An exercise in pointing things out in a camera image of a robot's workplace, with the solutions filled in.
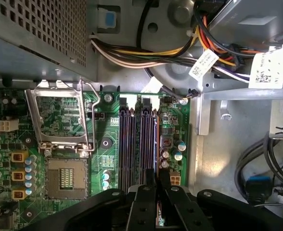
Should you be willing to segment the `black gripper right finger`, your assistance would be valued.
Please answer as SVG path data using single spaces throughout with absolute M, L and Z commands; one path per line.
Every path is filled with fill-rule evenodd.
M 283 231 L 283 218 L 214 190 L 197 196 L 172 185 L 168 170 L 159 171 L 159 199 L 167 226 L 181 231 Z

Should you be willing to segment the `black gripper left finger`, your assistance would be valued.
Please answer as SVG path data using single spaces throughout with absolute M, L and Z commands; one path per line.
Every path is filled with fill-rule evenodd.
M 153 169 L 134 192 L 109 189 L 30 224 L 25 231 L 155 230 L 156 187 Z

